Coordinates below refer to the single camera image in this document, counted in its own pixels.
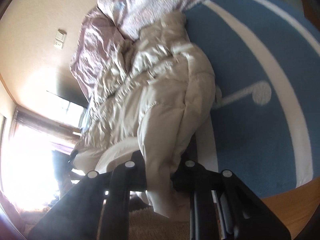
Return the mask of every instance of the wall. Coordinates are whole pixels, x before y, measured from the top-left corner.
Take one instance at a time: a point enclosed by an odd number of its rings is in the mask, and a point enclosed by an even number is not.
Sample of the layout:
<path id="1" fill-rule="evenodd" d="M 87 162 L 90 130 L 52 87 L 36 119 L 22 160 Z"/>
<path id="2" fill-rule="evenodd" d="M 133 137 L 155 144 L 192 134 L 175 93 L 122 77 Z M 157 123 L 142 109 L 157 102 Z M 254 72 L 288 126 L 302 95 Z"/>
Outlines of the wall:
<path id="1" fill-rule="evenodd" d="M 4 86 L 0 82 L 0 113 L 8 119 L 10 123 L 14 116 L 16 105 L 8 95 Z"/>
<path id="2" fill-rule="evenodd" d="M 3 191 L 2 177 L 1 177 L 1 149 L 2 149 L 2 136 L 5 125 L 5 117 L 0 114 L 0 190 Z"/>
<path id="3" fill-rule="evenodd" d="M 13 98 L 45 115 L 46 91 L 85 101 L 69 62 L 84 15 L 96 0 L 13 0 L 0 20 L 0 73 Z M 54 47 L 58 29 L 64 48 Z"/>

